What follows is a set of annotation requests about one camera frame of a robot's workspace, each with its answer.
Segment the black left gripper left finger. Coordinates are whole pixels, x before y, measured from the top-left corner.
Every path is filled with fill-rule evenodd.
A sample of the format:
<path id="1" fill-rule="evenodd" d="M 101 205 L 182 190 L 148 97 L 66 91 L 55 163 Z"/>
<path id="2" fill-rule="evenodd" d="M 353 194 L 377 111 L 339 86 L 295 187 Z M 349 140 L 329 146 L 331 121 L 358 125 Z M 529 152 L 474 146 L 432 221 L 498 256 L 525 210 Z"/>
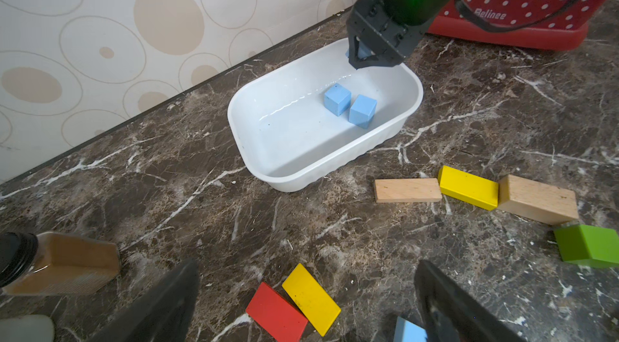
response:
<path id="1" fill-rule="evenodd" d="M 184 341 L 198 298 L 195 260 L 183 261 L 119 312 L 92 341 Z"/>

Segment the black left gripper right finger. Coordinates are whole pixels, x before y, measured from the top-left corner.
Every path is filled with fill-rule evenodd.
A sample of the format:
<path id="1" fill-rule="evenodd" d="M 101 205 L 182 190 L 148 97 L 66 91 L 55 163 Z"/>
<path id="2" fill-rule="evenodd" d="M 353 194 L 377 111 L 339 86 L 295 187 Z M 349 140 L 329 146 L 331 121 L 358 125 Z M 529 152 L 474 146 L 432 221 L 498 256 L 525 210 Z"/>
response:
<path id="1" fill-rule="evenodd" d="M 427 340 L 523 342 L 431 261 L 419 261 L 414 282 Z"/>

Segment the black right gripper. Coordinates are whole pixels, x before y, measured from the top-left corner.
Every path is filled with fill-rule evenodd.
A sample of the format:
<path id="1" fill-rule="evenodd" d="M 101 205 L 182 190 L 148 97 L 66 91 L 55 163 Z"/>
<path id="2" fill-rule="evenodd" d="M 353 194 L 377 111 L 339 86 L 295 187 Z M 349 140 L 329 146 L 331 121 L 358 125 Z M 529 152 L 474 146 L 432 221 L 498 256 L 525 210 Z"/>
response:
<path id="1" fill-rule="evenodd" d="M 403 63 L 449 1 L 357 0 L 347 20 L 349 63 L 356 69 Z M 373 59 L 356 59 L 359 44 Z"/>

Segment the small blue cube front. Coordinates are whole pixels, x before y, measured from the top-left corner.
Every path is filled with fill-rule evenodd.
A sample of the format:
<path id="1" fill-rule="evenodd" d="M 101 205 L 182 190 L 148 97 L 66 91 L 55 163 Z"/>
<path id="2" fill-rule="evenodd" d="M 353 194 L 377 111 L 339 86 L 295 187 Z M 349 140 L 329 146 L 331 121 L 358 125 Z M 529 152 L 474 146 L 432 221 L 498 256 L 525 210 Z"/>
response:
<path id="1" fill-rule="evenodd" d="M 358 127 L 367 129 L 374 118 L 377 101 L 365 95 L 358 95 L 349 109 L 348 121 Z"/>

